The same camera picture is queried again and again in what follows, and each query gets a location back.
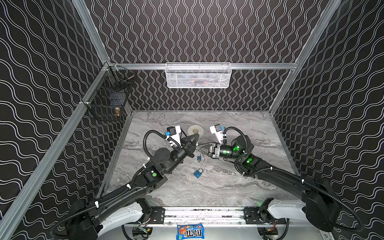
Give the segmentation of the small blue padlock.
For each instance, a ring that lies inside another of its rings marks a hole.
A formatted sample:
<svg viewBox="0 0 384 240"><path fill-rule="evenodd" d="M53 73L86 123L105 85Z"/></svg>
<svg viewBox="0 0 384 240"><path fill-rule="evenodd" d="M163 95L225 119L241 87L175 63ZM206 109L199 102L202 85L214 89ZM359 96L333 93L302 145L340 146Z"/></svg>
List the small blue padlock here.
<svg viewBox="0 0 384 240"><path fill-rule="evenodd" d="M202 157L202 155L201 155L201 154L197 156L197 160L198 160L198 162L199 162L199 163L201 163L201 162L202 162L202 159L203 159L203 157Z"/></svg>

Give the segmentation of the large blue padlock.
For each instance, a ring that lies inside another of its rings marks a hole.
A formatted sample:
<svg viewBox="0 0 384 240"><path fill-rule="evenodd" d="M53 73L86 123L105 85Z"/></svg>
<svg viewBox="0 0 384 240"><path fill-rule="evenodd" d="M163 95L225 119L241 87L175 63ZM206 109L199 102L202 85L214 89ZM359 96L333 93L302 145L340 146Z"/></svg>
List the large blue padlock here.
<svg viewBox="0 0 384 240"><path fill-rule="evenodd" d="M200 168L200 169L197 169L197 170L193 173L193 175L194 175L197 179L199 179L199 178L202 176L203 172L204 172L204 170L203 170L202 168Z"/></svg>

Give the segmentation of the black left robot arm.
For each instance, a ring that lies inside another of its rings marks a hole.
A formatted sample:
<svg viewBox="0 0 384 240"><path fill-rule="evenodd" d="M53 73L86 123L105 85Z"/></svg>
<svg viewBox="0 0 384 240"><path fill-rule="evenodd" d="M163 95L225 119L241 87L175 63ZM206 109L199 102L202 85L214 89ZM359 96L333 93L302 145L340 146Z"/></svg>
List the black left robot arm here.
<svg viewBox="0 0 384 240"><path fill-rule="evenodd" d="M173 150L159 148L151 154L147 138L155 134L168 141ZM161 187L167 175L184 162L193 158L199 134L181 138L168 131L161 134L149 130L143 138L143 148L149 161L135 172L132 179L115 191L92 201L79 200L69 213L50 228L51 237L59 240L96 240L103 234L124 224L145 225L155 214L145 196Z"/></svg>

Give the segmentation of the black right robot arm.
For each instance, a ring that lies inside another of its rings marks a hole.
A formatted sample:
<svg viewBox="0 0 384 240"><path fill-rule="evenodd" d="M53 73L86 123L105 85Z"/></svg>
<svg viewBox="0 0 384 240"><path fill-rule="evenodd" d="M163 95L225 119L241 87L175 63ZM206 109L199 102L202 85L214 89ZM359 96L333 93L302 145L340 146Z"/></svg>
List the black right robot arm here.
<svg viewBox="0 0 384 240"><path fill-rule="evenodd" d="M317 182L277 168L255 156L254 145L247 135L236 127L214 125L210 132L217 142L208 143L205 154L212 159L232 159L236 171L243 177L269 182L299 198L295 206L279 205L274 198L266 199L259 208L263 222L274 219L304 219L314 227L332 232L334 229L362 232L364 224L358 214L336 197L327 181Z"/></svg>

